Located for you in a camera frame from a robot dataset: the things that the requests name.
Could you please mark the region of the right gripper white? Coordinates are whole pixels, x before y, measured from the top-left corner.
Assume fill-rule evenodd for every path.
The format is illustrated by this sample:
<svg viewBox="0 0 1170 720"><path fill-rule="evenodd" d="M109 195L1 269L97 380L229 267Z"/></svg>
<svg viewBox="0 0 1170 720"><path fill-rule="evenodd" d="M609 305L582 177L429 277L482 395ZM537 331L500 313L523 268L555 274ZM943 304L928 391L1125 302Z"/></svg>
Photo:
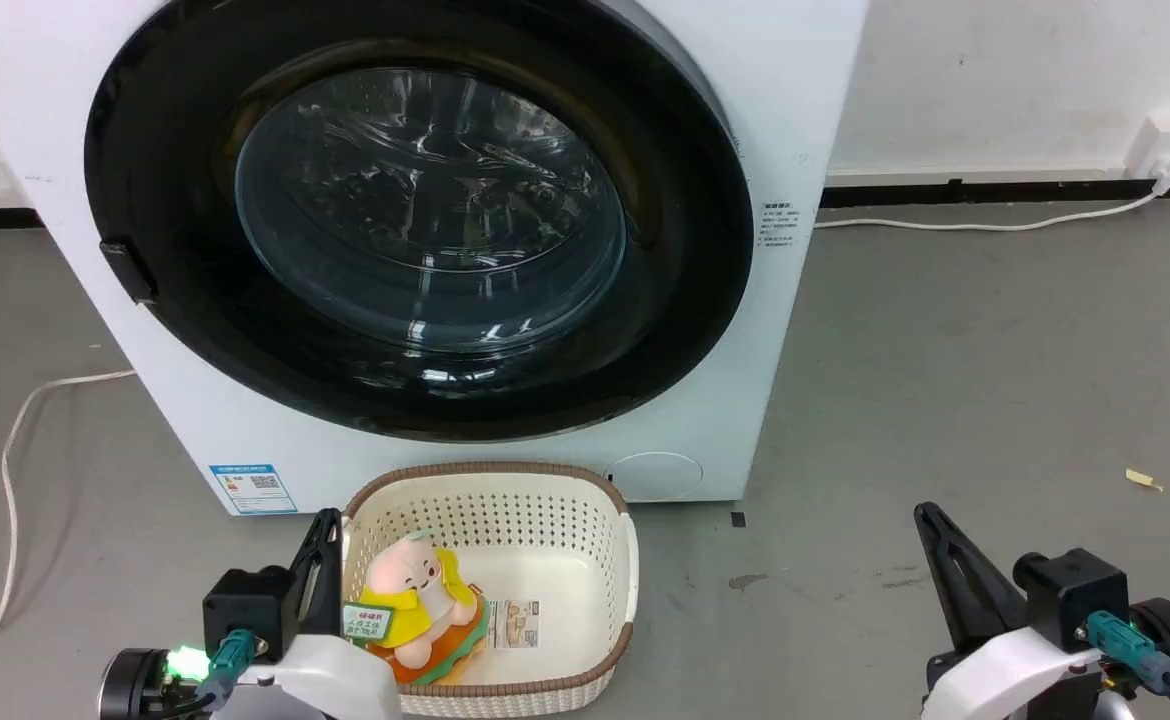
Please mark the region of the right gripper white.
<svg viewBox="0 0 1170 720"><path fill-rule="evenodd" d="M1027 601L1023 594L941 506L918 503L913 516L954 650L970 652L986 642L941 676L920 716L1004 719L1071 670L1087 670L1100 661L1101 651L1088 644L1069 653L1037 630L1024 628Z"/></svg>

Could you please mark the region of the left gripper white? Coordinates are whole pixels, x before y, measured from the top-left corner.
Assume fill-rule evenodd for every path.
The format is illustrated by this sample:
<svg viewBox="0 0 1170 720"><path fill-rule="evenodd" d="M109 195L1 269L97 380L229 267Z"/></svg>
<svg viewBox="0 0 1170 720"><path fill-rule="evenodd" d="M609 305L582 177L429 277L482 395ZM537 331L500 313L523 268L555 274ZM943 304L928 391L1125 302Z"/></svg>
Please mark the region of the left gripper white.
<svg viewBox="0 0 1170 720"><path fill-rule="evenodd" d="M277 664L239 676L215 719L402 719L387 661L340 635L343 529L338 509L317 512L292 558L298 633Z"/></svg>

